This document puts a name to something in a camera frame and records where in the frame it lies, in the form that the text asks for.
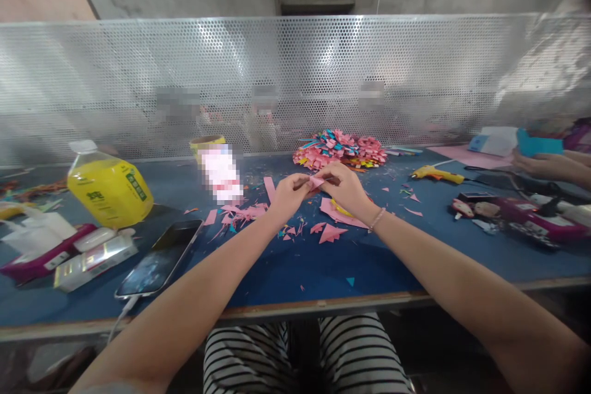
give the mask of bracelet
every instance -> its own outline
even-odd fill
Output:
[[[380,221],[380,219],[382,218],[382,216],[384,215],[384,212],[386,212],[386,208],[382,208],[382,210],[380,211],[380,213],[377,215],[376,219],[374,220],[374,222],[371,224],[371,226],[368,229],[368,234],[372,233],[374,230],[374,226],[376,225],[377,222]]]

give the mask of striped pants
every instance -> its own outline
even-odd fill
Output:
[[[327,392],[412,393],[375,313],[323,318],[319,324]],[[299,393],[287,334],[285,323],[213,330],[203,362],[204,394]]]

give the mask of blurred person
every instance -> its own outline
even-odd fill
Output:
[[[483,344],[514,392],[577,389],[590,349],[573,331],[492,271],[377,207],[341,163],[317,176],[328,180],[322,190],[373,227],[434,300]],[[282,180],[268,212],[157,297],[104,349],[71,393],[162,394],[205,340],[204,393],[299,392],[287,357],[285,323],[212,328],[309,189],[305,174]],[[318,323],[327,392],[412,392],[375,313]]]

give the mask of yellow drink bottle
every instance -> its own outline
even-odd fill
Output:
[[[150,213],[154,197],[134,165],[99,152],[92,140],[71,142],[70,148],[78,156],[68,172],[68,189],[101,225],[124,228]]]

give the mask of floor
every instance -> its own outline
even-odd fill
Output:
[[[589,296],[591,291],[568,295],[536,294],[535,298],[589,341]],[[413,308],[379,315],[417,393],[510,392],[482,346],[439,307]],[[76,351],[88,346],[100,350],[105,344],[105,335],[77,337],[66,341],[31,340],[18,344],[0,344],[0,392],[30,393],[29,389],[23,388],[22,383],[20,388],[14,387],[26,377],[33,382],[37,381],[48,367]],[[196,387],[202,384],[201,371],[194,369],[201,368],[202,364],[203,347],[179,371],[169,392],[200,392]],[[67,392],[67,388],[51,392]]]

